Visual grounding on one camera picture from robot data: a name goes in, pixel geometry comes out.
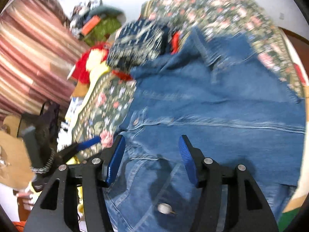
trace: curtain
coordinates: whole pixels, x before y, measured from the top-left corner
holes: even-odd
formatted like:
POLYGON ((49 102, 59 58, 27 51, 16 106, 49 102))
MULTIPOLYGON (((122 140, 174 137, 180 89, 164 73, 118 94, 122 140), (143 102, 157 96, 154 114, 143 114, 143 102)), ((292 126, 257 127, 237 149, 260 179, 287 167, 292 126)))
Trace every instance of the curtain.
POLYGON ((69 106, 67 76, 88 46, 75 39, 44 0, 14 0, 0 17, 0 120, 39 114, 47 99, 69 106))

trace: silver screw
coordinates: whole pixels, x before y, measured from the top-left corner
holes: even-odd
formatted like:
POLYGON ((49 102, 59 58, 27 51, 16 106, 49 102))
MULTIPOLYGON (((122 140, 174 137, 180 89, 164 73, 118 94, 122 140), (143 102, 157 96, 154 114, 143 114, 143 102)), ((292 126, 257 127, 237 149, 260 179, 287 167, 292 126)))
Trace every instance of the silver screw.
POLYGON ((58 168, 60 171, 64 171, 66 170, 66 165, 60 165, 59 168, 58 168))
POLYGON ((204 159, 204 162, 205 162, 206 164, 212 164, 212 163, 213 163, 213 160, 212 160, 211 158, 205 158, 205 159, 204 159))
POLYGON ((246 170, 246 167, 244 166, 244 165, 238 165, 238 169, 240 170, 240 171, 244 171, 244 170, 246 170))
POLYGON ((94 158, 91 162, 92 162, 92 164, 99 164, 100 163, 100 159, 99 158, 94 158))

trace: metal rivet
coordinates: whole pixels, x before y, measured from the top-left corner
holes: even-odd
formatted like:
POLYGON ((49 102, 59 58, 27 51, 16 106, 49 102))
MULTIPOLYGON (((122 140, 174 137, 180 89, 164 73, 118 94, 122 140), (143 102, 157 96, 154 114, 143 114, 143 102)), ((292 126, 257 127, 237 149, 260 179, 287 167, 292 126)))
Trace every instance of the metal rivet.
POLYGON ((59 167, 58 167, 58 169, 59 169, 59 171, 63 171, 63 170, 66 170, 66 165, 60 165, 59 167))
POLYGON ((161 203, 158 205, 158 211, 162 214, 168 215, 173 212, 173 209, 170 205, 166 203, 161 203))
POLYGON ((136 120, 134 120, 133 125, 137 125, 139 122, 139 118, 137 118, 136 120))
POLYGON ((244 166, 244 165, 238 165, 238 169, 240 170, 240 171, 244 171, 244 170, 246 170, 246 167, 244 166))
POLYGON ((100 161, 101 160, 99 158, 94 158, 91 162, 92 162, 92 164, 99 164, 100 161))
POLYGON ((211 158, 205 158, 205 159, 204 159, 204 162, 205 162, 206 164, 212 164, 212 163, 213 163, 213 160, 212 160, 211 158))

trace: orange box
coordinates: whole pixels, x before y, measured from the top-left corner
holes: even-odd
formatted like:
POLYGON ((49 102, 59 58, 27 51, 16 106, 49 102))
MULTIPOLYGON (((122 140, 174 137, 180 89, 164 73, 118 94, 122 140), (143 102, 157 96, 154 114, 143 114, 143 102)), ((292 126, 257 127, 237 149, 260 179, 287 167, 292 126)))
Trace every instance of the orange box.
POLYGON ((101 21, 101 18, 98 16, 93 16, 88 23, 84 25, 84 27, 81 30, 81 33, 85 36, 87 35, 99 22, 101 21))

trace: denim jacket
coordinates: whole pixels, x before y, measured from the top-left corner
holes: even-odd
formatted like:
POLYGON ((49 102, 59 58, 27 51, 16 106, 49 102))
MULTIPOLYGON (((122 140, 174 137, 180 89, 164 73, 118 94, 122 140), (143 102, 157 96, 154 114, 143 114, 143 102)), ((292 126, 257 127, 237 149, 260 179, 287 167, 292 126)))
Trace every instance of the denim jacket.
POLYGON ((259 62, 244 35, 207 42, 193 28, 179 53, 131 75, 137 90, 120 126, 126 151, 105 195, 119 232, 189 231, 200 190, 180 157, 182 134, 221 165, 244 164, 281 211, 286 185, 299 178, 305 102, 259 62), (161 203, 172 212, 160 213, 161 203))

